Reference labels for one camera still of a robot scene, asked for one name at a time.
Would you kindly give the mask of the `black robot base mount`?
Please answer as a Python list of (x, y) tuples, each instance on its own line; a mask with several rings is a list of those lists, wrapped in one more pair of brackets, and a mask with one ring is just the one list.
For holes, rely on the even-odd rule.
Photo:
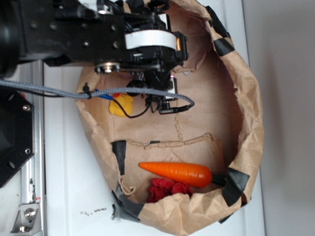
[(33, 155), (33, 105), (20, 93), (0, 89), (0, 186)]

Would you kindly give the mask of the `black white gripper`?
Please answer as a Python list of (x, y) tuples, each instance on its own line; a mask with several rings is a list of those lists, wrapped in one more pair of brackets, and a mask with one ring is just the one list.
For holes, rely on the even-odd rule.
[(176, 80), (171, 71), (183, 65), (188, 58), (186, 37), (172, 32), (169, 17), (165, 13), (170, 4), (167, 0), (151, 0), (149, 3), (130, 1), (130, 12), (124, 10), (124, 2), (98, 0), (96, 8), (103, 21), (108, 23), (110, 33), (118, 33), (115, 39), (108, 33), (106, 55), (110, 59), (95, 64), (95, 72), (109, 74), (128, 72), (137, 75), (127, 85), (125, 93), (130, 96), (146, 95), (146, 108), (156, 103), (160, 114), (187, 111), (188, 105), (171, 107), (170, 100), (187, 97), (177, 94)]

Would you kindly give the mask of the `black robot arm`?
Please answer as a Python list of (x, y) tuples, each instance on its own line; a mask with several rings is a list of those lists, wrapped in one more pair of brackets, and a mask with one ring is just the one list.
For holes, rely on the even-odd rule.
[[(171, 108), (180, 99), (172, 70), (188, 58), (187, 38), (173, 32), (165, 14), (167, 0), (98, 0), (89, 8), (78, 0), (3, 0), (0, 3), (0, 84), (59, 97), (109, 97), (116, 92), (146, 94), (147, 105), (161, 114), (180, 113), (192, 100)], [(93, 66), (98, 74), (128, 72), (138, 76), (125, 88), (90, 91), (82, 95), (53, 91), (8, 80), (22, 63), (43, 61), (48, 66)]]

